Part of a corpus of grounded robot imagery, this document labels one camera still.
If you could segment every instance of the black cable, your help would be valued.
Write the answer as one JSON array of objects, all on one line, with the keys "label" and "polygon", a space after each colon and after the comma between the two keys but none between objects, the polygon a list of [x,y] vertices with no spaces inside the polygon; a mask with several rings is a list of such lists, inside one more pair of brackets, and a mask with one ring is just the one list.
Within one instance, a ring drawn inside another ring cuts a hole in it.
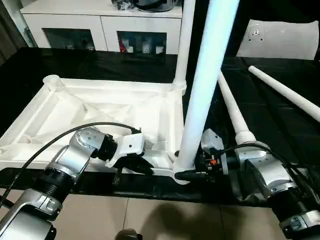
[{"label": "black cable", "polygon": [[302,191],[304,189],[303,185],[301,184],[300,180],[297,178],[297,176],[294,174],[293,171],[295,171],[297,173],[297,175],[307,183],[307,185],[316,193],[319,195],[318,191],[316,190],[314,184],[306,177],[302,174],[301,171],[298,170],[298,168],[296,166],[294,166],[289,160],[287,160],[286,158],[280,156],[278,153],[276,153],[275,151],[273,151],[272,149],[270,149],[269,147],[263,146],[259,143],[243,143],[243,144],[239,144],[236,146],[232,146],[226,149],[221,149],[221,150],[217,150],[216,153],[218,154],[218,158],[220,158],[221,155],[223,155],[226,152],[229,151],[234,151],[236,149],[239,148],[243,148],[243,147],[256,147],[259,148],[261,150],[267,151],[269,152],[271,155],[273,155],[275,158],[279,159],[282,164],[286,167],[286,169],[288,170],[289,174],[291,175],[291,177],[293,178],[293,180],[295,181],[295,183],[298,185],[298,187],[300,188],[300,190]]},{"label": "black cable", "polygon": [[5,199],[3,202],[3,206],[5,206],[7,209],[12,208],[14,205],[14,203],[8,199]]},{"label": "black cable", "polygon": [[1,197],[0,200],[0,208],[2,207],[2,205],[5,204],[5,202],[7,201],[7,197],[12,189],[12,187],[14,186],[14,184],[16,183],[17,179],[20,177],[20,175],[24,172],[24,170],[32,163],[32,161],[39,156],[44,150],[46,150],[49,146],[51,146],[52,144],[54,144],[56,141],[58,141],[59,139],[63,138],[64,136],[77,131],[79,129],[83,129],[86,127],[91,127],[91,126],[97,126],[97,125],[111,125],[111,126],[118,126],[118,127],[122,127],[122,128],[126,128],[126,129],[130,129],[132,134],[136,134],[136,133],[140,133],[139,130],[135,129],[134,127],[122,124],[122,123],[116,123],[116,122],[104,122],[104,121],[100,121],[100,122],[92,122],[92,123],[87,123],[87,124],[83,124],[80,126],[76,126],[68,131],[65,131],[64,133],[60,134],[59,136],[55,137],[54,139],[52,139],[50,142],[48,142],[46,145],[44,145],[42,148],[40,148],[32,157],[29,158],[28,161],[25,162],[25,164],[21,167],[20,171],[15,175],[11,185],[5,190],[3,196]]}]

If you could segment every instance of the cabinet glass door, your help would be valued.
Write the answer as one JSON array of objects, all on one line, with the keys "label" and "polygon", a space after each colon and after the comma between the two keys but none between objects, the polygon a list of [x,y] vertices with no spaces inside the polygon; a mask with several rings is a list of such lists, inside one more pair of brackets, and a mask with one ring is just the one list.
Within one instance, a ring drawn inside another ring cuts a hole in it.
[{"label": "cabinet glass door", "polygon": [[44,34],[54,49],[95,50],[89,29],[43,28]]},{"label": "cabinet glass door", "polygon": [[120,52],[166,54],[167,33],[117,31]]}]

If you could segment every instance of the white cylindrical rod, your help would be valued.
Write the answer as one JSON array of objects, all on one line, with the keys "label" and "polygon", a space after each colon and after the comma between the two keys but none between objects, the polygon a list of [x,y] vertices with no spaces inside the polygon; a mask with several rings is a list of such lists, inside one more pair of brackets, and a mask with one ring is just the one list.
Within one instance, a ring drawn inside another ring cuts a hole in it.
[{"label": "white cylindrical rod", "polygon": [[254,134],[249,131],[247,123],[241,114],[237,102],[232,95],[232,92],[222,72],[219,74],[218,82],[235,131],[236,143],[243,144],[245,142],[256,141]]},{"label": "white cylindrical rod", "polygon": [[264,81],[278,93],[289,99],[299,108],[304,110],[307,114],[313,117],[315,120],[320,122],[320,107],[305,99],[303,96],[299,95],[295,91],[291,90],[287,86],[275,80],[273,77],[265,74],[263,71],[259,70],[255,66],[250,66],[249,71],[253,73],[257,78]]},{"label": "white cylindrical rod", "polygon": [[194,168],[238,4],[239,0],[209,2],[179,157],[173,167],[176,173]]},{"label": "white cylindrical rod", "polygon": [[186,74],[189,58],[190,40],[194,22],[196,0],[184,0],[181,22],[178,58],[173,84],[181,89],[187,87]]}]

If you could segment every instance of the black tablecloth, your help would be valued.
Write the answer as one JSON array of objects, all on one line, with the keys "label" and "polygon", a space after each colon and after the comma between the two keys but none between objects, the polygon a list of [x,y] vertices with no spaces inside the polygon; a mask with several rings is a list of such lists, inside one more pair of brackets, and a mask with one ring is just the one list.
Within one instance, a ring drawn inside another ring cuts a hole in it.
[{"label": "black tablecloth", "polygon": [[[171,83],[177,56],[145,56],[117,52],[22,48],[0,67],[2,115],[0,134],[12,124],[42,87],[50,74],[62,78]],[[224,76],[239,108],[257,140],[268,144],[294,163],[320,166],[320,125],[313,118],[265,85],[248,71],[254,65],[311,102],[320,106],[320,63],[296,59],[225,58]],[[183,97],[187,113],[193,73],[187,74],[188,88]],[[235,144],[235,133],[216,88],[206,128],[219,134],[226,146]],[[318,168],[314,167],[317,177]],[[18,169],[0,172],[0,187],[9,185]],[[32,186],[39,170],[27,170],[16,189]],[[74,193],[149,199],[237,204],[229,181],[216,184],[178,185],[169,177],[124,174],[120,185],[112,186],[112,173],[86,172]]]}]

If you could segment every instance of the white cabinet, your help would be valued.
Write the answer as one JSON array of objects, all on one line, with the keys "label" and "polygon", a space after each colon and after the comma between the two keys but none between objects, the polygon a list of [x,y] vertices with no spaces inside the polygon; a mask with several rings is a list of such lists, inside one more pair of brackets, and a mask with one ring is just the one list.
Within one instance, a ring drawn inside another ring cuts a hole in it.
[{"label": "white cabinet", "polygon": [[100,16],[24,14],[39,48],[92,49],[107,51]]},{"label": "white cabinet", "polygon": [[179,4],[146,12],[118,11],[111,0],[37,0],[21,12],[40,48],[178,54]]},{"label": "white cabinet", "polygon": [[142,52],[143,43],[148,42],[150,53],[155,53],[159,46],[166,54],[178,54],[179,18],[102,16],[101,21],[108,51],[120,52],[122,42],[133,47],[135,52]]}]

